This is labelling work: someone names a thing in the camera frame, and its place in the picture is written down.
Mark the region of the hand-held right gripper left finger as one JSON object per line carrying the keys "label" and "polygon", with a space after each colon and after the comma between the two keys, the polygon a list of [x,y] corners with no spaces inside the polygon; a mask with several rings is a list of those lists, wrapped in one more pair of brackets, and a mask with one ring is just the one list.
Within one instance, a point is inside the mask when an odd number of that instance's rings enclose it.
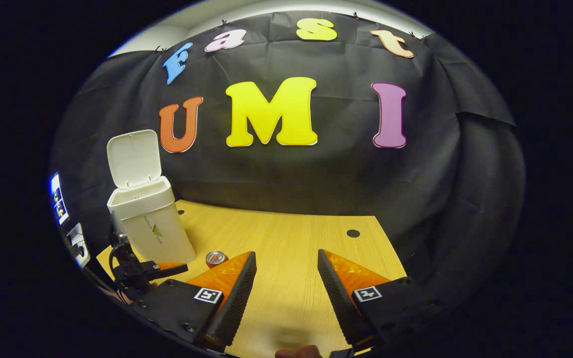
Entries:
{"label": "hand-held right gripper left finger", "polygon": [[257,272],[248,251],[187,282],[167,279],[140,298],[133,311],[181,342],[213,352],[232,345]]}

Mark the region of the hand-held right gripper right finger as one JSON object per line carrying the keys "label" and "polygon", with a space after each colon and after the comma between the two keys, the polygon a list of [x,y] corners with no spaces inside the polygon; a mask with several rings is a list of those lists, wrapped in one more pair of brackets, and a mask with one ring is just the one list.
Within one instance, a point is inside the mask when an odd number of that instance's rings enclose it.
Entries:
{"label": "hand-held right gripper right finger", "polygon": [[354,349],[398,344],[432,323],[444,306],[410,277],[388,279],[328,250],[318,250],[317,268]]}

